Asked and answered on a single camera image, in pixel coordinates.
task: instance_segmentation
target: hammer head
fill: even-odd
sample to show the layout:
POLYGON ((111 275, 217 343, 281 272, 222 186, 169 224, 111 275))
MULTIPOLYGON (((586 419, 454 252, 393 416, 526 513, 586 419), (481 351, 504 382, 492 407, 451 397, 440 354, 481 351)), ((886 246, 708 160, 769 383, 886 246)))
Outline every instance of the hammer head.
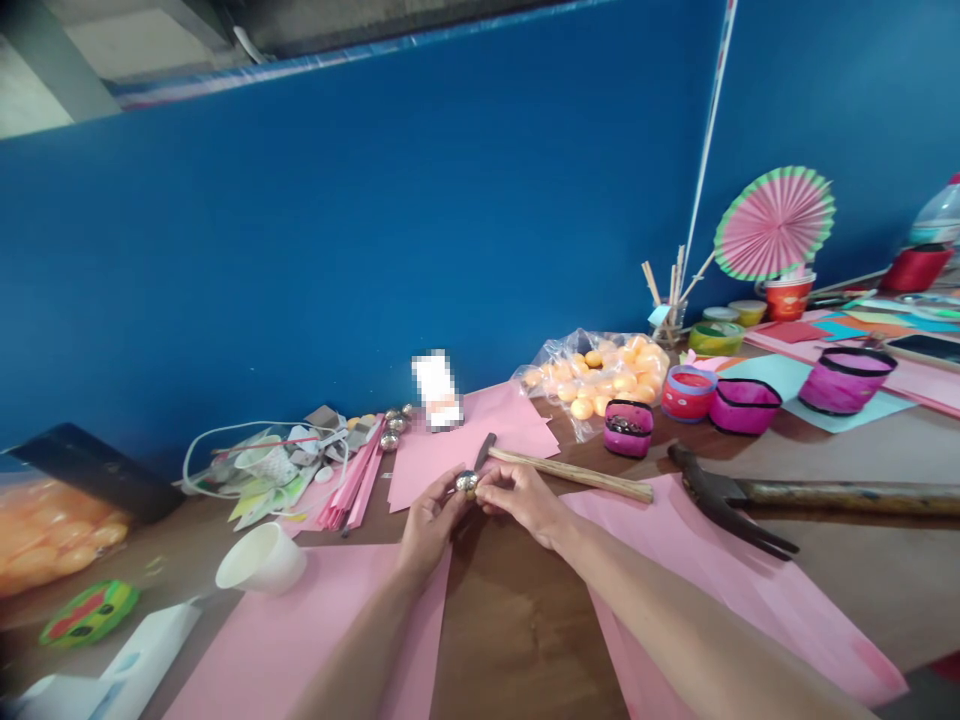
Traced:
POLYGON ((680 468, 687 494, 715 525, 781 560, 791 558, 777 548, 792 553, 800 552, 800 548, 792 542, 764 530, 734 510, 747 505, 747 496, 736 480, 704 471, 697 456, 680 443, 671 445, 667 454, 680 468))

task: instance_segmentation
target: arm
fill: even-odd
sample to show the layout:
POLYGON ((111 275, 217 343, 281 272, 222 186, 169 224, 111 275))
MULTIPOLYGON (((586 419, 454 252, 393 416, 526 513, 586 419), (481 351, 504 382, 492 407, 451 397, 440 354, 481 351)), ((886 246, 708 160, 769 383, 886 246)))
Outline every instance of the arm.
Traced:
POLYGON ((513 515, 541 545, 563 557, 697 717, 874 717, 726 606, 578 516, 533 468, 496 468, 481 479, 477 498, 485 512, 513 515))
POLYGON ((462 469, 448 470, 410 506, 396 569, 360 611, 288 720, 377 717, 413 606, 470 506, 462 492, 447 496, 462 469))

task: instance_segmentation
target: pink paper fan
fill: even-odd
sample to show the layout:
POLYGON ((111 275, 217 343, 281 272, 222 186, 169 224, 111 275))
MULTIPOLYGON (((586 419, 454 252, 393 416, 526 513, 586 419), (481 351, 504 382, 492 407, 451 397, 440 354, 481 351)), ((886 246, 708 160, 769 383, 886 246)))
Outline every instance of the pink paper fan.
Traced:
POLYGON ((811 260, 830 237, 836 212, 830 183, 805 167, 754 180, 723 214, 717 264, 738 280, 769 280, 811 260))

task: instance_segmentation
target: white bottle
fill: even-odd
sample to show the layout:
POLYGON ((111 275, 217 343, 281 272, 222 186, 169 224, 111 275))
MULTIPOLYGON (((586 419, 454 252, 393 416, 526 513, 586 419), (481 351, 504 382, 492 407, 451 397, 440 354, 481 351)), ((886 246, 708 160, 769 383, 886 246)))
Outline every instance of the white bottle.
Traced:
POLYGON ((928 202, 910 229, 909 245, 953 245, 960 237, 960 173, 928 202))

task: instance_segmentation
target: plastic bag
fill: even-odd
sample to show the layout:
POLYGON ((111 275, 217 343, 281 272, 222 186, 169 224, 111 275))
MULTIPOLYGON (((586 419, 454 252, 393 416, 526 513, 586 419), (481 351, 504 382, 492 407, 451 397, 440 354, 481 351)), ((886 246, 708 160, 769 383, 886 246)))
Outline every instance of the plastic bag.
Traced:
POLYGON ((669 356, 647 335, 579 328, 560 340, 547 340, 513 379, 527 397, 544 397, 563 407, 577 442, 586 442, 603 429, 610 400, 656 403, 669 368, 669 356))
POLYGON ((0 475, 0 597, 83 570, 129 526, 126 513, 57 480, 0 475))

